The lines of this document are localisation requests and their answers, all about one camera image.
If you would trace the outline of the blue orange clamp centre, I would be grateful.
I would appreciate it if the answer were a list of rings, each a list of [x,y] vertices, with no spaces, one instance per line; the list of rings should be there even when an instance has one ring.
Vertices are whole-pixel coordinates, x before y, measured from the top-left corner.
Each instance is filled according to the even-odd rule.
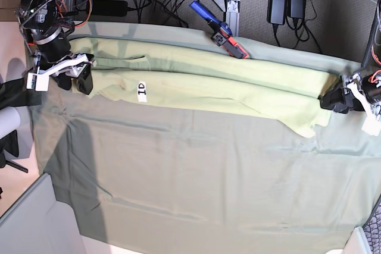
[[[217,46],[222,47],[231,57],[237,59],[248,58],[249,55],[247,51],[234,40],[232,31],[225,22],[218,20],[215,15],[199,1],[193,1],[190,7],[202,17],[213,30],[211,40]]]

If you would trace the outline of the aluminium frame post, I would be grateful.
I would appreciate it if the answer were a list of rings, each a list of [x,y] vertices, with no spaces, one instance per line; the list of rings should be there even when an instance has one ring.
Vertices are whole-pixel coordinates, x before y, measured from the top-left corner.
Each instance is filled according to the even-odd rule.
[[[241,0],[213,0],[224,12],[224,22],[230,27],[233,37],[239,36]]]

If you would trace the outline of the white cylinder post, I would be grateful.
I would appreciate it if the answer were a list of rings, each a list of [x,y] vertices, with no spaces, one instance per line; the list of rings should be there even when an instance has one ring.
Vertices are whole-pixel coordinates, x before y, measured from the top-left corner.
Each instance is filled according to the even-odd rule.
[[[0,111],[0,139],[15,131],[20,124],[21,117],[16,108],[3,108]]]

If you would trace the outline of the black power brick left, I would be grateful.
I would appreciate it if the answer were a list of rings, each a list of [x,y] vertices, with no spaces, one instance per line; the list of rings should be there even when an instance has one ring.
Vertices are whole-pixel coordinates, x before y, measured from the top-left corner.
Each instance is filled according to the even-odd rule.
[[[120,0],[93,0],[91,15],[124,17],[128,12],[128,3]]]

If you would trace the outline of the black power adapter right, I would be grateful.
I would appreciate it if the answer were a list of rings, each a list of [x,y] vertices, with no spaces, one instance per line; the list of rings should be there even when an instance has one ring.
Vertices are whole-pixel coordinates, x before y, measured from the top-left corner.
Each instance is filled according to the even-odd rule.
[[[286,0],[268,0],[267,22],[284,25],[286,21]]]

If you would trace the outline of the white bin bottom left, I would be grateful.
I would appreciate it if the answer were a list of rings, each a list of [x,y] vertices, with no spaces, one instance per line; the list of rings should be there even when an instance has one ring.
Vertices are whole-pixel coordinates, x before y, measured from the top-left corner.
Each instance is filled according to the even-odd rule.
[[[72,207],[39,177],[1,217],[1,253],[85,253]]]

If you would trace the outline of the dark green cloth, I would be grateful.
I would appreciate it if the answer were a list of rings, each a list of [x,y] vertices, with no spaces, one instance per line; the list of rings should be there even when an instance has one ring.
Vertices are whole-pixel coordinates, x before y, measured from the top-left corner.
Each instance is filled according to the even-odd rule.
[[[0,109],[6,107],[36,106],[42,102],[42,93],[26,88],[25,78],[1,83]]]

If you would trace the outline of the patterned mat corner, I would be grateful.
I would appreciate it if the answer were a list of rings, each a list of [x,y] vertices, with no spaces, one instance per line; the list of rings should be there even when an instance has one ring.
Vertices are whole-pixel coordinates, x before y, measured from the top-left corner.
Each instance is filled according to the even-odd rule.
[[[363,225],[371,253],[380,254],[380,199]]]

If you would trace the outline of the light yellow-green T-shirt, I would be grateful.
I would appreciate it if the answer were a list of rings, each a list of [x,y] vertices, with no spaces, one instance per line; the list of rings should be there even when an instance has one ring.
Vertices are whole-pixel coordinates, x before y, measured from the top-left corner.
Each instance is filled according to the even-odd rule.
[[[71,48],[95,57],[92,96],[272,119],[306,138],[330,120],[318,99],[336,76],[324,71],[134,40],[83,37]]]

